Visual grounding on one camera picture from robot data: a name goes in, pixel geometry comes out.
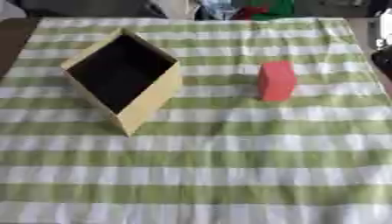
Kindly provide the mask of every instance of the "table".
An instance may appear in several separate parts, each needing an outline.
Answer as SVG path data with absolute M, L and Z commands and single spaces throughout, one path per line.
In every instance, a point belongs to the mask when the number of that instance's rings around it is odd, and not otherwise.
M 58 70 L 119 24 L 180 60 L 185 83 L 131 138 Z M 293 62 L 289 101 L 256 98 L 260 63 L 271 60 Z M 46 19 L 0 92 L 0 221 L 378 224 L 392 216 L 390 100 L 343 19 Z

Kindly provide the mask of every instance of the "red object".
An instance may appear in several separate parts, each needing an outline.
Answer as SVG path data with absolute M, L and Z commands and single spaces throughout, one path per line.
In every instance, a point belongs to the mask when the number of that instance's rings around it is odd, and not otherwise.
M 251 19 L 255 14 L 263 14 L 269 12 L 266 7 L 243 7 L 240 9 L 232 19 Z
M 266 102 L 283 102 L 291 97 L 297 77 L 289 61 L 262 64 L 259 73 L 260 98 Z

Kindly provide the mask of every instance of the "white stripe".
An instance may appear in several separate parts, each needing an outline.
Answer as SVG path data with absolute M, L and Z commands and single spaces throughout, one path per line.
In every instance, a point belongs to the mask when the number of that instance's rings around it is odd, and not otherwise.
M 318 23 L 323 21 L 344 21 L 342 18 L 315 18 L 315 17 L 302 17 L 302 18 L 281 18 L 267 22 L 257 22 L 260 24 L 293 24 L 293 23 Z M 88 27 L 91 25 L 97 26 L 122 26 L 122 25 L 251 25 L 249 21 L 194 21 L 189 20 L 170 20 L 170 19 L 156 19 L 156 18 L 47 18 L 41 21 L 39 28 L 66 28 L 66 27 Z
M 160 32 L 143 32 L 136 33 L 140 37 L 148 40 L 163 39 L 292 39 L 292 38 L 319 38 L 328 36 L 347 36 L 351 33 L 344 26 L 329 27 L 326 30 L 317 30 L 310 27 L 309 30 L 277 30 L 274 28 L 265 28 L 261 30 L 251 31 L 244 29 L 243 31 L 160 31 Z M 105 39 L 109 34 L 107 32 L 80 32 L 58 34 L 33 34 L 29 39 L 32 43 L 40 42 L 91 42 Z
M 295 96 L 318 95 L 379 95 L 383 94 L 374 82 L 346 82 L 326 85 L 296 85 L 292 92 Z M 251 97 L 259 98 L 255 85 L 231 86 L 185 86 L 180 89 L 176 97 Z
M 109 186 L 377 186 L 392 184 L 392 165 L 358 168 L 0 167 L 0 184 L 51 183 Z
M 76 56 L 81 50 L 79 49 L 45 49 L 45 50 L 23 50 L 19 54 L 20 59 L 66 59 Z M 342 53 L 361 53 L 357 45 L 308 45 L 308 46 L 267 46 L 267 47 L 195 47 L 195 48 L 170 48 L 166 52 L 174 57 L 225 57 L 236 56 L 285 56 L 285 55 L 310 55 L 328 53 L 328 55 Z
M 391 211 L 391 205 L 380 204 L 337 206 L 152 205 L 3 201 L 0 203 L 0 221 L 59 224 L 322 224 L 325 221 L 332 221 L 332 223 L 340 224 L 385 224 L 392 219 Z
M 79 97 L 76 90 L 68 87 L 0 87 L 0 98 L 61 98 Z
M 216 123 L 216 122 L 269 122 L 269 121 L 387 121 L 392 120 L 388 107 L 368 108 L 231 108 L 231 109 L 160 109 L 150 122 Z
M 327 85 L 297 85 L 292 96 L 318 95 L 379 95 L 384 92 L 375 82 L 345 82 Z M 67 87 L 0 87 L 0 98 L 60 98 L 79 97 L 71 86 Z M 183 86 L 176 97 L 251 97 L 257 98 L 255 85 Z
M 94 123 L 108 118 L 99 109 L 6 109 L 0 108 L 0 123 Z
M 334 74 L 334 73 L 363 73 L 368 77 L 371 76 L 372 70 L 363 62 L 344 62 L 344 63 L 318 63 L 318 64 L 293 64 L 296 75 L 307 74 Z M 235 65 L 235 66 L 182 66 L 184 76 L 209 76 L 213 74 L 230 75 L 230 74 L 258 74 L 260 65 Z M 63 72 L 55 66 L 42 67 L 23 67 L 16 66 L 10 69 L 7 77 L 46 77 L 46 76 L 64 76 Z
M 261 65 L 232 65 L 232 66 L 183 66 L 184 75 L 208 76 L 211 74 L 258 74 Z M 332 74 L 338 72 L 354 73 L 365 72 L 369 77 L 373 72 L 364 62 L 348 61 L 344 63 L 317 63 L 317 64 L 296 64 L 293 63 L 293 70 L 296 75 L 307 74 Z
M 14 66 L 6 74 L 6 77 L 53 77 L 61 76 L 66 78 L 63 70 L 57 66 Z
M 0 136 L 0 151 L 366 151 L 390 150 L 392 135 Z
M 107 118 L 97 108 L 91 109 L 7 109 L 0 108 L 0 123 L 70 123 L 101 122 Z M 160 109 L 149 120 L 163 123 L 269 122 L 293 121 L 387 121 L 388 107 L 367 108 L 232 108 L 232 109 Z

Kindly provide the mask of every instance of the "open box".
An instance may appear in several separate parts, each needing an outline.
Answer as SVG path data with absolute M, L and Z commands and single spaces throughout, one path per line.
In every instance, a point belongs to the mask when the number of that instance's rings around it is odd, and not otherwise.
M 85 98 L 127 136 L 182 85 L 179 62 L 124 29 L 61 64 Z

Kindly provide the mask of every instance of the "red block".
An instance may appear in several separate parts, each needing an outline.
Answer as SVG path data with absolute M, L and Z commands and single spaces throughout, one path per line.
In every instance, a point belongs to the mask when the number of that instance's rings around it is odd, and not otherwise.
M 258 82 L 263 101 L 283 102 L 291 97 L 297 77 L 289 61 L 272 61 L 262 64 Z

